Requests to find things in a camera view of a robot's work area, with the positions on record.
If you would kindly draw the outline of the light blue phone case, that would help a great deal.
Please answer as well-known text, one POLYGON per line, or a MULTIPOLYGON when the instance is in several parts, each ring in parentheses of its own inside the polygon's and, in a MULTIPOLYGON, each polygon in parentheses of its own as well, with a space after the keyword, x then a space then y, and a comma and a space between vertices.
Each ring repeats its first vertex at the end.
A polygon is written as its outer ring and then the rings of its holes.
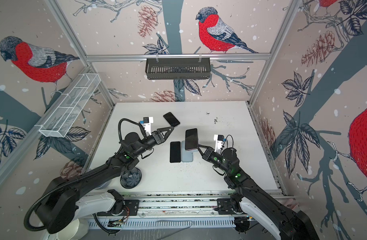
POLYGON ((181 162, 182 163, 191 163, 194 160, 194 152, 198 150, 189 150, 185 149, 185 141, 181 142, 181 162))

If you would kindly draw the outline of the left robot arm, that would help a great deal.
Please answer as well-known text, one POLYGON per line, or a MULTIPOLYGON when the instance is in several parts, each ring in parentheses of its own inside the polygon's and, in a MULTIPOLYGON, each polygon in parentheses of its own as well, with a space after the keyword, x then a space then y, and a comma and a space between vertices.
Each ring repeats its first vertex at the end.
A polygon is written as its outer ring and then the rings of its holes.
POLYGON ((173 130, 173 127, 160 128, 143 139, 137 133, 129 133, 105 164, 80 176, 53 179, 26 213, 25 228, 33 232, 47 230, 50 234, 61 231, 80 209, 76 205, 78 200, 96 187, 134 169, 139 162, 138 157, 164 143, 173 130))

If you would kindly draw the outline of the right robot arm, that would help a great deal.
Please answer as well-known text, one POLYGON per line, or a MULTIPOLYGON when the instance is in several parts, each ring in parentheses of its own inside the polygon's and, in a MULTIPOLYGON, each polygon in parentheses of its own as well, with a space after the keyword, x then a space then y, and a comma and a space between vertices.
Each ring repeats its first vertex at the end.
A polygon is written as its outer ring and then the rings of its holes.
POLYGON ((277 240, 318 240, 318 234, 310 218, 302 211, 295 212, 284 206, 268 193, 240 167, 234 148, 221 154, 212 147, 199 145, 202 159, 223 171, 228 188, 235 191, 231 196, 236 213, 253 217, 277 240))

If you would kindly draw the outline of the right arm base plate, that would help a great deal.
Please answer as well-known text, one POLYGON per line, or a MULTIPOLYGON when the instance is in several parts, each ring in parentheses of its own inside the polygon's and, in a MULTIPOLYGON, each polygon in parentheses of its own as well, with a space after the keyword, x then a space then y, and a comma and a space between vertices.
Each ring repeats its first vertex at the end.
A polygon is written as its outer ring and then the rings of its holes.
POLYGON ((241 200, 233 198, 217 199, 217 205, 214 208, 219 215, 244 215, 248 214, 243 212, 241 207, 241 200))

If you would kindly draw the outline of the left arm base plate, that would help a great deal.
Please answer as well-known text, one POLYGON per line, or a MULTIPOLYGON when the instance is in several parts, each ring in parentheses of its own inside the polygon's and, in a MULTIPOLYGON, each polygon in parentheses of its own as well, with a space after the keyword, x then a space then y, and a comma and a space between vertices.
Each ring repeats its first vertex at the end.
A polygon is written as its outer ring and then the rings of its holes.
POLYGON ((122 204, 115 204, 107 212, 99 212, 99 217, 136 216, 139 208, 139 200, 124 200, 122 204))

